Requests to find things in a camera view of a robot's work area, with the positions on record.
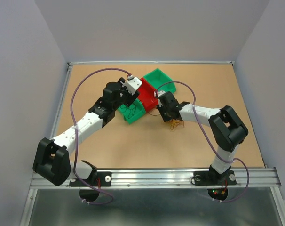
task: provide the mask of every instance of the cable tie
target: cable tie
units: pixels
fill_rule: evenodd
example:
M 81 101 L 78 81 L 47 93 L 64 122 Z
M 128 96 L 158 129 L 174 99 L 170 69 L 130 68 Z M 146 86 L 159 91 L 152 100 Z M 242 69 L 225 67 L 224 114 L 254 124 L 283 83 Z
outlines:
M 82 131 L 78 128 L 78 125 L 76 125 L 76 126 L 72 126 L 72 128 L 74 129 L 74 130 L 77 130 L 78 131 L 78 135 L 82 135 L 83 133 L 82 133 Z M 81 136 L 81 140 L 79 140 L 79 136 L 78 136 L 78 141 L 79 141 L 79 143 L 83 143 L 83 137 Z

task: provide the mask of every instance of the black end effector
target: black end effector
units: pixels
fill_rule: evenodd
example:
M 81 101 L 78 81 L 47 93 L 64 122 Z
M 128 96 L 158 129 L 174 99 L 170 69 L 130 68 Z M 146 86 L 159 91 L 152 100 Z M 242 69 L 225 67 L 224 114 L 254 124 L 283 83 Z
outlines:
M 123 87 L 125 79 L 120 78 L 118 82 L 109 82 L 103 90 L 103 96 L 88 111 L 96 113 L 99 118 L 103 120 L 103 127 L 110 122 L 114 116 L 115 111 L 121 106 L 129 107 L 138 97 L 139 92 L 131 95 L 126 87 Z
M 60 147 L 47 138 L 40 140 L 33 170 L 54 185 L 61 185 L 71 173 L 69 154 L 66 147 Z
M 171 119 L 181 120 L 179 111 L 189 102 L 179 103 L 171 92 L 166 92 L 158 97 L 162 106 L 156 106 L 164 122 Z
M 220 109 L 208 121 L 217 144 L 225 151 L 232 152 L 248 135 L 247 127 L 230 106 Z

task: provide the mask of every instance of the green plastic bin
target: green plastic bin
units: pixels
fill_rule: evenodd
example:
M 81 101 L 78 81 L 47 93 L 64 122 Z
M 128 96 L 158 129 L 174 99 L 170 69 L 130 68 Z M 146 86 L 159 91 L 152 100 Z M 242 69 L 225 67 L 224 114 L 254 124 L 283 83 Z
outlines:
M 132 124 L 144 114 L 146 114 L 146 110 L 144 109 L 143 104 L 139 99 L 135 99 L 130 107 L 122 105 L 118 108 L 118 111 L 123 115 L 124 120 L 126 120 L 129 124 Z
M 155 89 L 158 89 L 158 87 L 167 81 L 172 81 L 172 79 L 164 74 L 162 70 L 159 68 L 155 69 L 154 71 L 150 72 L 149 74 L 144 76 L 145 80 L 147 80 Z M 159 89 L 159 91 L 170 91 L 171 93 L 176 92 L 176 86 L 175 83 L 169 83 L 164 85 Z

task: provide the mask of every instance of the metal frame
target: metal frame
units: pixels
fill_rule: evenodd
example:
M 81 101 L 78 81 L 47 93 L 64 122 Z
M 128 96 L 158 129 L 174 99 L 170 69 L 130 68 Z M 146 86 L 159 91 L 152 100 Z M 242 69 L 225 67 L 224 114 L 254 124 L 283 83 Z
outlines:
M 218 64 L 233 65 L 234 61 L 157 61 L 157 60 L 104 60 L 71 62 L 69 65 L 105 65 L 105 64 Z
M 102 189 L 196 189 L 196 188 L 219 188 L 221 186 L 195 186 L 190 179 L 194 169 L 98 169 L 98 172 L 110 171 L 112 173 L 111 186 Z M 245 168 L 233 168 L 236 175 L 237 185 L 230 187 L 245 187 L 247 175 Z M 250 168 L 249 187 L 279 187 L 281 186 L 275 169 Z M 69 180 L 60 186 L 54 186 L 51 182 L 35 174 L 30 189 L 79 189 L 69 187 Z
M 211 62 L 211 61 L 92 61 L 69 63 L 60 103 L 57 109 L 55 122 L 52 128 L 51 137 L 56 133 L 58 121 L 65 99 L 65 93 L 71 76 L 73 65 L 91 64 L 231 64 L 232 61 Z M 282 224 L 285 226 L 285 202 L 282 199 L 279 187 L 281 186 L 276 169 L 268 168 L 248 168 L 250 172 L 250 187 L 270 187 Z M 190 178 L 194 171 L 204 170 L 202 168 L 182 168 L 182 169 L 99 169 L 98 171 L 111 171 L 111 187 L 104 189 L 196 189 L 208 188 L 207 186 L 194 186 L 190 183 Z M 245 187 L 246 172 L 244 168 L 233 168 L 237 185 L 229 187 Z M 20 222 L 21 226 L 28 226 L 31 219 L 32 210 L 38 189 L 79 189 L 79 187 L 69 187 L 69 180 L 61 186 L 55 186 L 40 175 L 33 173 L 30 190 L 26 200 L 24 212 Z
M 282 224 L 285 226 L 285 201 L 278 187 L 271 187 L 271 192 Z

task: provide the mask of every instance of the screw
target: screw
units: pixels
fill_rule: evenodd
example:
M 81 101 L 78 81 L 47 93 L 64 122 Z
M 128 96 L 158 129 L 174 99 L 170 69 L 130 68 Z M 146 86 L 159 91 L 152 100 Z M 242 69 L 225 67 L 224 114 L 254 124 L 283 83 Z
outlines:
M 108 183 L 108 182 L 110 182 L 111 181 L 111 177 L 110 176 L 105 176 L 105 181 Z
M 230 174 L 230 175 L 229 175 L 229 179 L 230 179 L 231 181 L 235 181 L 235 180 L 236 180 L 236 176 L 235 176 L 234 174 Z
M 197 175 L 194 177 L 194 180 L 196 180 L 197 182 L 201 181 L 200 175 L 197 174 Z

